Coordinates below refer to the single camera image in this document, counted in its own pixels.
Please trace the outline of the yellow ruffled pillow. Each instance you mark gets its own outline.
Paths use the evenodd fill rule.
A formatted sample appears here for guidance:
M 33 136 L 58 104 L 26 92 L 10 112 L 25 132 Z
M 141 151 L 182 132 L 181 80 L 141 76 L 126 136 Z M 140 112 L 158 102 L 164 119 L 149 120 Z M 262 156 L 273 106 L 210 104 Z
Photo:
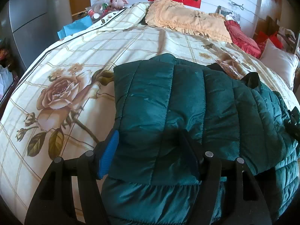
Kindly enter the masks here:
M 232 43 L 223 15 L 189 9 L 183 3 L 172 0 L 155 0 L 148 9 L 145 22 L 183 34 Z

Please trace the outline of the red heart-shaped cushion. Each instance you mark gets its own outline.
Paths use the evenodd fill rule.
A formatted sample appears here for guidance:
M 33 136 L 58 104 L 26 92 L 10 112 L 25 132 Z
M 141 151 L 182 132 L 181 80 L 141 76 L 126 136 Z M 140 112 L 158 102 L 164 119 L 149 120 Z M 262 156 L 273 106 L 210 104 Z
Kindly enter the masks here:
M 242 32 L 240 25 L 236 21 L 226 20 L 224 21 L 224 24 L 234 45 L 238 46 L 247 54 L 257 59 L 260 58 L 262 51 L 257 43 Z

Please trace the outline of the white satin pillow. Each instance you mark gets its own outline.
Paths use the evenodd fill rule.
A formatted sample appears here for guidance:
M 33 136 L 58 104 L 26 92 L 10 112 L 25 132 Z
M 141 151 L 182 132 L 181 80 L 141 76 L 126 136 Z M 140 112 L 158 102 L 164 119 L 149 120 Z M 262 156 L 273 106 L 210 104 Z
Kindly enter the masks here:
M 277 48 L 267 39 L 264 51 L 259 59 L 266 67 L 277 73 L 290 90 L 294 88 L 294 78 L 299 59 L 296 55 Z

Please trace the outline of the cream floral bed sheet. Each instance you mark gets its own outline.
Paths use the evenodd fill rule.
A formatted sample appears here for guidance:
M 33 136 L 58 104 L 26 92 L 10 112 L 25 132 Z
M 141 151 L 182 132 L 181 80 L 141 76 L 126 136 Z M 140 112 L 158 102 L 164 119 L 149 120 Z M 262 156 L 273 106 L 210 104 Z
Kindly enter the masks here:
M 35 191 L 55 158 L 78 158 L 116 130 L 116 66 L 171 54 L 222 69 L 235 80 L 257 73 L 289 110 L 299 110 L 285 81 L 260 60 L 232 43 L 150 26 L 145 21 L 149 7 L 138 3 L 107 25 L 54 43 L 17 85 L 1 118 L 1 198 L 20 223 L 25 224 Z M 222 217 L 225 180 L 213 224 Z M 77 219 L 84 224 L 77 177 L 72 177 L 72 190 Z

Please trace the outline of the grey refrigerator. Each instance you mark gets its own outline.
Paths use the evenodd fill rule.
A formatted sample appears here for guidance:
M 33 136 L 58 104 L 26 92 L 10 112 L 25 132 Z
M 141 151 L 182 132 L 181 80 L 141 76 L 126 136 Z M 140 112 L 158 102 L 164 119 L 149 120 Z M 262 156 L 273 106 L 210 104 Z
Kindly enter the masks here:
M 8 0 L 1 10 L 1 38 L 13 56 L 16 73 L 23 75 L 71 22 L 69 0 Z

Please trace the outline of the framed portrait photo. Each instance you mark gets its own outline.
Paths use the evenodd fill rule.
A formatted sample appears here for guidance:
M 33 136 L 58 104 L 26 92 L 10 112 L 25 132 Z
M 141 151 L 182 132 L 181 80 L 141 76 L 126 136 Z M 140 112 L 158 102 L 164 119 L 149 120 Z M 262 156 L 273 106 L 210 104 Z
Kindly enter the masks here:
M 240 22 L 241 22 L 241 16 L 238 13 L 236 13 L 230 9 L 227 9 L 223 6 L 218 6 L 218 13 L 223 15 L 226 20 L 233 20 L 233 21 L 237 22 L 238 24 L 240 24 Z

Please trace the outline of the plush toy with red hat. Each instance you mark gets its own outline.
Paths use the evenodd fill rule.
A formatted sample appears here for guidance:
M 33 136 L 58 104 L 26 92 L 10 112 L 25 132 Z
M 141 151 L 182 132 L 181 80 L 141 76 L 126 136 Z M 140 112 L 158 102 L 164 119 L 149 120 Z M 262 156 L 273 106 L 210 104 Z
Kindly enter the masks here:
M 123 9 L 125 5 L 128 5 L 127 0 L 110 0 L 110 6 L 114 10 Z

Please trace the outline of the wooden chair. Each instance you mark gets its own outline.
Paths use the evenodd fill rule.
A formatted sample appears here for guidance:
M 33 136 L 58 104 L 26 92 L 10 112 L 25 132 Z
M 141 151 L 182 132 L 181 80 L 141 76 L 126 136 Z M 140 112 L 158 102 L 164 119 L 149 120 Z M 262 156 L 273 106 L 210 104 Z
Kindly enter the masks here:
M 283 44 L 283 50 L 299 57 L 299 34 L 285 27 L 279 27 L 277 38 Z

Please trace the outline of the blue paper bag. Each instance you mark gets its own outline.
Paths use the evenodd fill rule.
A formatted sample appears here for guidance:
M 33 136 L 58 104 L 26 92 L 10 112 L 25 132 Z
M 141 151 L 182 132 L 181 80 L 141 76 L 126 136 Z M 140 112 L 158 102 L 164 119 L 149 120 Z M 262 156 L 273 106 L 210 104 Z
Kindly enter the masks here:
M 92 19 L 90 18 L 90 16 L 86 16 L 70 24 L 63 26 L 63 28 L 57 32 L 57 35 L 61 40 L 69 35 L 83 31 L 92 25 L 93 25 Z

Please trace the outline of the dark green quilted puffer jacket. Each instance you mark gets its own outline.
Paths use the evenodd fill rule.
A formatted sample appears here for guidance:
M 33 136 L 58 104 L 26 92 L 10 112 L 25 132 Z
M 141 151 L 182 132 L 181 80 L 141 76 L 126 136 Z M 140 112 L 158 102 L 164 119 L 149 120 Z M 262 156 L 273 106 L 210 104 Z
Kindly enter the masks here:
M 257 73 L 241 80 L 171 54 L 114 68 L 119 144 L 102 200 L 112 224 L 185 224 L 200 190 L 176 133 L 225 160 L 243 158 L 258 178 L 273 221 L 299 188 L 299 125 Z

